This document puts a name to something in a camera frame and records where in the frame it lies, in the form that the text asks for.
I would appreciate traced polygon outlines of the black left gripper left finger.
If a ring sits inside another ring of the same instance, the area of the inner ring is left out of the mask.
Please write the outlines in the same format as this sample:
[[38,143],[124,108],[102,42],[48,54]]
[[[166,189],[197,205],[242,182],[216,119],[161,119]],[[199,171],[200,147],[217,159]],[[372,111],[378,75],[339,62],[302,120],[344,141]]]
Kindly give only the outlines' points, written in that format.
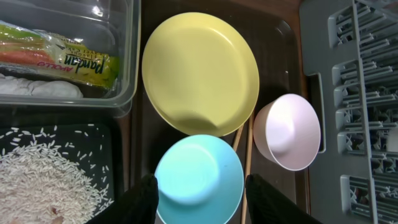
[[158,181],[147,174],[86,224],[154,224],[158,204]]

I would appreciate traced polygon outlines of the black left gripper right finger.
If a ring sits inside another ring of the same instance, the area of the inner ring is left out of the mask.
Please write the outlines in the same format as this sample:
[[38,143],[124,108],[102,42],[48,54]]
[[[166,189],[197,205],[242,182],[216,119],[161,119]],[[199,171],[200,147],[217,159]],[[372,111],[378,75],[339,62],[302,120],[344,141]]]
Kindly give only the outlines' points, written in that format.
[[245,189],[252,224],[321,224],[259,174],[248,175]]

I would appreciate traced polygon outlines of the blue bowl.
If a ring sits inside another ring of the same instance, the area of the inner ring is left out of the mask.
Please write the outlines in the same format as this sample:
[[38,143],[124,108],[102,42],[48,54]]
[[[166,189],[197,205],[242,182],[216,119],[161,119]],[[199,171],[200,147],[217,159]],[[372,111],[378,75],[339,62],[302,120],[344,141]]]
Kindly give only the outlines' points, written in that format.
[[157,215],[166,224],[226,224],[243,196],[244,173],[233,148],[218,137],[183,138],[155,170]]

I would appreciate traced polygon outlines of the pink bowl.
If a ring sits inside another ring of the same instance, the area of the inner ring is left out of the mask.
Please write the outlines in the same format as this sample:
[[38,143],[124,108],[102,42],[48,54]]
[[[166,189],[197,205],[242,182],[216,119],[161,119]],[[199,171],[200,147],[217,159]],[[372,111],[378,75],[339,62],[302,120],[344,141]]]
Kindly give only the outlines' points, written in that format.
[[263,107],[254,120],[254,142],[271,162],[291,171],[307,168],[321,141],[318,116],[302,96],[285,94]]

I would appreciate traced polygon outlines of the white napkin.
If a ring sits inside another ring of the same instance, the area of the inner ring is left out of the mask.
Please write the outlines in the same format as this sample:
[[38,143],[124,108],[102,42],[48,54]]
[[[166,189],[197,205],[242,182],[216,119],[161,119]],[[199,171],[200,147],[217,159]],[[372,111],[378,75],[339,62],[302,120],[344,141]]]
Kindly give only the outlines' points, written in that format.
[[83,98],[80,89],[65,81],[32,81],[1,74],[1,94]]

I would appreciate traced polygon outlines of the green snack wrapper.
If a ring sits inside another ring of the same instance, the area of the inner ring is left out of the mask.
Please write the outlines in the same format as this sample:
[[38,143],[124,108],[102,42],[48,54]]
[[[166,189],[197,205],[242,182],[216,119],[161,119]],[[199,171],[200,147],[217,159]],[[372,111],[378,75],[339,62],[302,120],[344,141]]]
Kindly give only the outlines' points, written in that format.
[[119,59],[75,40],[1,21],[1,68],[111,89]]

